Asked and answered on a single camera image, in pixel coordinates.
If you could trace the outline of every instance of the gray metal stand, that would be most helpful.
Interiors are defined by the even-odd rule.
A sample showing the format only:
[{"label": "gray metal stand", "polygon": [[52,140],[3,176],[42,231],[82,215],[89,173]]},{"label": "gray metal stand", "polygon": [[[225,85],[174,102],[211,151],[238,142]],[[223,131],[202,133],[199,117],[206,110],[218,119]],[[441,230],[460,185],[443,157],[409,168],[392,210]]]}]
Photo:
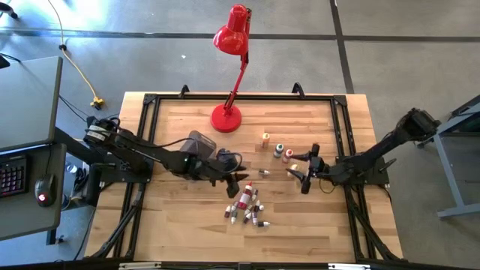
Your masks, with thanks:
[{"label": "gray metal stand", "polygon": [[460,190],[458,189],[457,180],[455,178],[454,171],[452,169],[453,164],[449,160],[447,155],[447,151],[443,145],[442,138],[447,137],[448,135],[452,135],[452,131],[458,129],[464,122],[470,121],[472,119],[478,118],[480,115],[480,103],[471,106],[466,111],[462,112],[459,116],[456,116],[446,123],[441,124],[438,127],[438,131],[434,136],[421,142],[417,145],[419,148],[423,148],[425,144],[430,142],[435,142],[436,149],[439,153],[440,160],[442,161],[443,169],[445,170],[445,174],[448,179],[448,184],[451,188],[451,193],[454,197],[456,207],[447,208],[443,211],[439,211],[437,214],[439,218],[447,218],[453,217],[458,215],[468,215],[472,213],[480,212],[480,203],[465,205],[464,200],[462,199]]}]

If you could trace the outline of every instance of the wooden tabletop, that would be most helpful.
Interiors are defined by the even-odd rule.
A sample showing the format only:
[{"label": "wooden tabletop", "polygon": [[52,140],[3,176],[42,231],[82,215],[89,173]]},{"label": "wooden tabletop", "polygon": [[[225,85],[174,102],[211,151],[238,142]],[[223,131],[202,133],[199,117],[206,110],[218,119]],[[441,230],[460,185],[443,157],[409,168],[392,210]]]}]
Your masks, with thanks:
[{"label": "wooden tabletop", "polygon": [[[144,92],[127,92],[120,112],[121,126],[136,132]],[[358,152],[375,142],[374,129],[363,94],[346,96]],[[154,142],[163,144],[187,137],[197,130],[217,143],[243,155],[250,173],[246,180],[259,189],[259,200],[265,210],[259,220],[270,227],[258,228],[252,223],[230,223],[225,208],[233,202],[225,183],[212,187],[203,181],[185,181],[155,164],[152,182],[148,184],[136,243],[135,260],[156,261],[244,261],[244,262],[353,262],[353,246],[344,192],[336,187],[330,194],[312,180],[310,193],[300,193],[299,181],[288,178],[289,165],[273,158],[277,143],[301,154],[320,144],[320,155],[333,164],[337,155],[330,106],[324,101],[237,100],[243,115],[241,127],[233,133],[218,133],[210,125],[210,113],[218,100],[163,100]],[[148,134],[149,122],[145,134]],[[270,133],[268,149],[260,147],[264,132]],[[179,149],[181,144],[168,149]],[[301,171],[306,163],[296,161]],[[258,169],[271,175],[262,178]],[[240,182],[241,189],[246,181]],[[322,181],[325,191],[332,185]],[[99,199],[85,255],[93,254],[110,236],[119,222],[125,184],[116,183]],[[401,257],[392,207],[384,190],[365,188],[367,207],[373,228],[394,254]],[[243,213],[238,213],[241,220]],[[128,245],[127,228],[123,249]],[[366,254],[365,234],[358,224],[362,248]]]}]

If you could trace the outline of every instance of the red desk lamp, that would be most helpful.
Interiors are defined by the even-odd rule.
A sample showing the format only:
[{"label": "red desk lamp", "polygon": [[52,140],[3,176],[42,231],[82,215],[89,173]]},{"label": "red desk lamp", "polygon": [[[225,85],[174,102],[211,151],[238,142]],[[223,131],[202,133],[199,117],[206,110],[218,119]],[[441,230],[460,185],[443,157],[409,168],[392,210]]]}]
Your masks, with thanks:
[{"label": "red desk lamp", "polygon": [[241,67],[237,83],[230,92],[225,104],[215,107],[211,113],[210,122],[213,128],[220,132],[232,132],[242,123],[239,108],[233,106],[233,101],[239,90],[243,73],[248,64],[248,35],[250,34],[250,18],[252,10],[242,4],[235,4],[230,10],[228,23],[213,37],[213,44],[222,52],[240,56]]}]

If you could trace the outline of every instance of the cable connector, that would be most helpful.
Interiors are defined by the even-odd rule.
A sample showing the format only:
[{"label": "cable connector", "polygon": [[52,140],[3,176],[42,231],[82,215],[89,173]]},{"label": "cable connector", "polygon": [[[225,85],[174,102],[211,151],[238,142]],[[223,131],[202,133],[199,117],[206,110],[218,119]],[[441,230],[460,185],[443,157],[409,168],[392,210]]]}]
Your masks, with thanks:
[{"label": "cable connector", "polygon": [[90,103],[90,106],[94,107],[97,110],[102,110],[102,105],[105,104],[105,101],[99,97],[93,97],[93,101]]}]

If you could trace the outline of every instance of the lamp base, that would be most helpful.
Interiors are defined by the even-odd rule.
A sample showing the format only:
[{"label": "lamp base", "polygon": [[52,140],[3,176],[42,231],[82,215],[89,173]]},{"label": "lamp base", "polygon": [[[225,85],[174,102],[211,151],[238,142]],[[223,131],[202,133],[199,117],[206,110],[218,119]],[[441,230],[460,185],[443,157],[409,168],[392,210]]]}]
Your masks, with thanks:
[{"label": "lamp base", "polygon": [[240,109],[236,106],[232,106],[232,113],[229,115],[224,115],[224,105],[220,104],[213,109],[211,112],[210,122],[211,126],[216,131],[229,133],[235,131],[240,127],[242,123],[242,113]]}]

